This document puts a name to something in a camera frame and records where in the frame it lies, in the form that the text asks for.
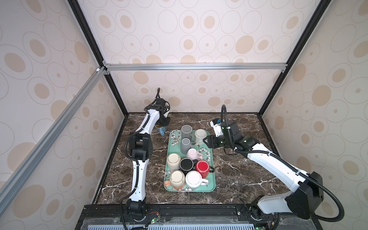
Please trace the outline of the white mug red inside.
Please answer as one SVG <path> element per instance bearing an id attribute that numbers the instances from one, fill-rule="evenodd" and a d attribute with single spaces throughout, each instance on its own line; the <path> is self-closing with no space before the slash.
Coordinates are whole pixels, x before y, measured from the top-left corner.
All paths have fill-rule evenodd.
<path id="1" fill-rule="evenodd" d="M 207 137 L 207 132 L 203 129 L 198 129 L 195 131 L 195 142 L 197 145 L 202 145 L 203 139 Z"/>

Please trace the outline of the blue butterfly mug yellow inside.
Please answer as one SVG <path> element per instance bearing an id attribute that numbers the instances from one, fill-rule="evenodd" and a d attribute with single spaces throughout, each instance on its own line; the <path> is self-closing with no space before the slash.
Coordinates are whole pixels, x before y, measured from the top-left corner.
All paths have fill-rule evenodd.
<path id="1" fill-rule="evenodd" d="M 158 128 L 158 130 L 159 130 L 161 136 L 164 136 L 165 132 L 167 130 L 167 127 L 166 126 L 161 126 L 161 127 Z"/>

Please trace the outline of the tall dark grey mug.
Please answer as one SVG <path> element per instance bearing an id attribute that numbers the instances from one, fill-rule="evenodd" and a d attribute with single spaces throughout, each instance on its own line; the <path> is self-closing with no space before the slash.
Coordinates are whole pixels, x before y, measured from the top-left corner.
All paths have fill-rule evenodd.
<path id="1" fill-rule="evenodd" d="M 190 125 L 183 125 L 181 127 L 181 138 L 189 139 L 192 143 L 195 142 L 193 128 Z"/>

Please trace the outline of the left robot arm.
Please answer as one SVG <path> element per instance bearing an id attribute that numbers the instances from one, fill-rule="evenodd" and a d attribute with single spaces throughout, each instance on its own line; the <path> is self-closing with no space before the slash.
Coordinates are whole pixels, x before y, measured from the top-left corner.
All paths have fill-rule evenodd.
<path id="1" fill-rule="evenodd" d="M 125 156 L 133 163 L 133 180 L 131 192 L 123 199 L 127 200 L 126 214 L 134 219 L 146 217 L 146 174 L 150 157 L 153 154 L 151 133 L 156 127 L 161 135 L 170 123 L 168 117 L 170 104 L 160 97 L 160 88 L 154 101 L 144 108 L 146 116 L 140 127 L 129 134 L 124 146 Z"/>

